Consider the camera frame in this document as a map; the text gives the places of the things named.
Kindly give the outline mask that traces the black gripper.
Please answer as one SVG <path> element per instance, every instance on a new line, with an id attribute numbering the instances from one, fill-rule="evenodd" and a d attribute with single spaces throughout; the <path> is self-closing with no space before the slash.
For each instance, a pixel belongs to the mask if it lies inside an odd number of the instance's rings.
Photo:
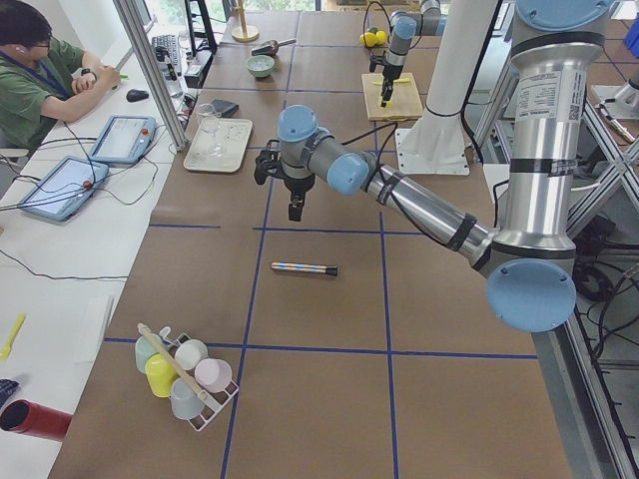
<path id="1" fill-rule="evenodd" d="M 393 52 L 384 52 L 382 55 L 369 53 L 369 71 L 373 73 L 377 66 L 382 67 L 383 84 L 380 91 L 379 104 L 390 101 L 393 93 L 393 84 L 402 73 L 402 56 Z"/>
<path id="2" fill-rule="evenodd" d="M 270 139 L 256 157 L 254 179 L 256 184 L 263 185 L 268 177 L 282 180 L 285 187 L 291 192 L 289 203 L 289 220 L 300 222 L 303 214 L 303 200 L 306 193 L 315 185 L 315 175 L 310 174 L 305 178 L 294 178 L 284 171 L 284 162 L 280 158 L 280 141 Z"/>

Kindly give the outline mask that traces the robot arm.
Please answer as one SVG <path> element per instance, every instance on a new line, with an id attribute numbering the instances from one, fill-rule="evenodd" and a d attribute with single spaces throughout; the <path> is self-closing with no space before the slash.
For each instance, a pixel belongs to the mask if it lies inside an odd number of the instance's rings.
<path id="1" fill-rule="evenodd" d="M 382 67 L 382 84 L 379 105 L 386 108 L 390 105 L 394 82 L 400 78 L 408 52 L 414 38 L 423 36 L 441 36 L 445 28 L 447 16 L 441 13 L 438 1 L 421 1 L 420 11 L 396 11 L 389 17 L 389 46 L 380 55 L 369 55 L 369 71 L 375 72 L 377 66 Z"/>
<path id="2" fill-rule="evenodd" d="M 586 76 L 601 54 L 606 1 L 519 1 L 510 60 L 519 78 L 505 213 L 491 229 L 375 157 L 339 143 L 303 105 L 285 108 L 278 135 L 257 157 L 255 179 L 282 180 L 298 220 L 316 180 L 365 192 L 428 238 L 465 256 L 486 277 L 494 314 L 540 332 L 571 315 L 574 242 L 566 230 Z"/>

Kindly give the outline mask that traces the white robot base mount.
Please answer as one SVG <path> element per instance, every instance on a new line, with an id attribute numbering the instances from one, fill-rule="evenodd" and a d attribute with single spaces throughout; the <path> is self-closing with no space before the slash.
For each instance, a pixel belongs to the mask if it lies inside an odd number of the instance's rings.
<path id="1" fill-rule="evenodd" d="M 500 6 L 499 1 L 453 1 L 450 4 L 424 113 L 411 129 L 397 131 L 398 164 L 403 173 L 469 174 L 462 111 Z"/>

